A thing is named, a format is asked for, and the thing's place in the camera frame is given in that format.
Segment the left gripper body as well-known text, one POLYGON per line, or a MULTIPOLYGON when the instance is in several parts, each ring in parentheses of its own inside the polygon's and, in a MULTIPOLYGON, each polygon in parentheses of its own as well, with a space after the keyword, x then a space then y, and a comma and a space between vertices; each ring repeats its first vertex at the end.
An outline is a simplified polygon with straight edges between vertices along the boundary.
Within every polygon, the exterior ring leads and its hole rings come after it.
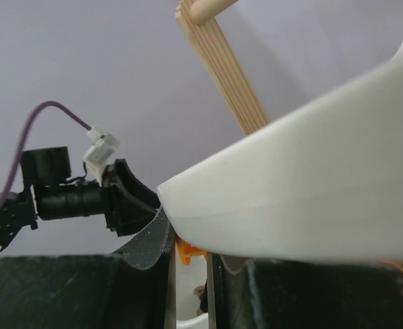
POLYGON ((129 233, 123 222, 123 193, 117 183, 115 166, 106 166, 101 181, 101 196, 104 203, 106 227, 117 236, 128 236, 129 233))

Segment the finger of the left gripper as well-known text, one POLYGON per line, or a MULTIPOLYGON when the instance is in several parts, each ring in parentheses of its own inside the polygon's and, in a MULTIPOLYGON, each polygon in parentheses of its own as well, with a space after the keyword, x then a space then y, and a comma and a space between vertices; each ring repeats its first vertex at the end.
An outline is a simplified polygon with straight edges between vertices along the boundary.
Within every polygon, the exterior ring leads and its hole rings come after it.
POLYGON ((129 236, 141 231, 154 219, 158 208, 159 199, 152 192, 140 198, 130 194, 118 196, 115 219, 117 235, 129 236))
POLYGON ((152 209, 160 207, 160 201, 156 193, 136 178, 124 159, 116 159, 114 161, 114 172, 124 190, 132 197, 152 209))

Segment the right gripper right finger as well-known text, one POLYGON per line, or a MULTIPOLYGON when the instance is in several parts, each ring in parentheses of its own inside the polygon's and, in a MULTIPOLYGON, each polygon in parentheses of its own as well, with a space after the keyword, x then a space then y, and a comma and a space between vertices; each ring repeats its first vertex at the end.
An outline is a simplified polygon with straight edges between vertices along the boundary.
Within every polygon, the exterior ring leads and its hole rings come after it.
POLYGON ((210 328, 403 328, 403 271, 209 254, 210 328))

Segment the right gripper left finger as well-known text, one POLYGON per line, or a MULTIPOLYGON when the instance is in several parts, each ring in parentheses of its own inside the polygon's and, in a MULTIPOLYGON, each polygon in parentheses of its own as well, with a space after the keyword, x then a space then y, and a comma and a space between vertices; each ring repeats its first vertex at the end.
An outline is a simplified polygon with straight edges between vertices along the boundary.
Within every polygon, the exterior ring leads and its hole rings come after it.
POLYGON ((0 257, 0 328, 174 328, 174 238, 159 210, 112 254, 0 257))

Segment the orange clothespin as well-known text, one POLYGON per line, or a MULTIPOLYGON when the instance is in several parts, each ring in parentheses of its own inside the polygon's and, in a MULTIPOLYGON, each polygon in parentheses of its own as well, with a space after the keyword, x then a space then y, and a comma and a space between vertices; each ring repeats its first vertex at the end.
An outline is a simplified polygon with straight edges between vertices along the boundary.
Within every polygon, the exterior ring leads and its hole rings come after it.
POLYGON ((191 259, 194 257, 203 256, 207 260, 207 252, 205 250, 199 249, 186 241, 183 241, 179 236, 175 238, 175 246, 183 265, 189 266, 191 264, 191 259))

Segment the white clip hanger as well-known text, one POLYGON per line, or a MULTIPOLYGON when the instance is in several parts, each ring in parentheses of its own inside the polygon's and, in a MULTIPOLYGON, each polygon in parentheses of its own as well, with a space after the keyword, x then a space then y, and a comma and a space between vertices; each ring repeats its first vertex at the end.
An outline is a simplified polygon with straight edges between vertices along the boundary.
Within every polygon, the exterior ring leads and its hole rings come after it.
POLYGON ((388 63, 157 188, 178 236, 218 254, 403 259, 403 42, 388 63))

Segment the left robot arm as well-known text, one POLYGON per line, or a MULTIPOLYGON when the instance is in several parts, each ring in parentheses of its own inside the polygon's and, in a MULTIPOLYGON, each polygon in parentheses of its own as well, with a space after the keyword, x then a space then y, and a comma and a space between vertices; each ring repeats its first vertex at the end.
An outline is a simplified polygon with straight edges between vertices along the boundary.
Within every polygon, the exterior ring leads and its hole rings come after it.
POLYGON ((118 236, 141 231, 160 207, 157 195, 140 182, 124 159, 105 167, 103 182, 72 177, 67 147, 24 151, 23 190, 10 192, 0 208, 0 249, 5 249, 37 220, 103 215, 107 229, 118 236))

